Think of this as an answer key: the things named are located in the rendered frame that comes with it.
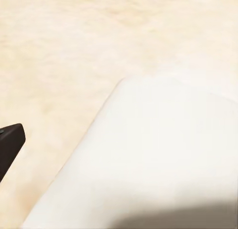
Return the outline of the paper coffee filter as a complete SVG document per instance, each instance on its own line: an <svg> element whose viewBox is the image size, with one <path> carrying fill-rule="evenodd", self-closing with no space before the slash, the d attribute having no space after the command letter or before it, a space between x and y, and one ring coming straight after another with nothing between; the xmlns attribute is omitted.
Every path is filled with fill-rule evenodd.
<svg viewBox="0 0 238 229"><path fill-rule="evenodd" d="M18 229L238 229L238 102L121 78Z"/></svg>

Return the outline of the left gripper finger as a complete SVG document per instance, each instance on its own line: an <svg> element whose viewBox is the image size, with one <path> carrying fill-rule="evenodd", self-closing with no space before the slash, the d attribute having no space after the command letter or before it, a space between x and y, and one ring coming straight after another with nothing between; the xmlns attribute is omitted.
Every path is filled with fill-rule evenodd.
<svg viewBox="0 0 238 229"><path fill-rule="evenodd" d="M25 142L22 123L0 128L0 182Z"/></svg>

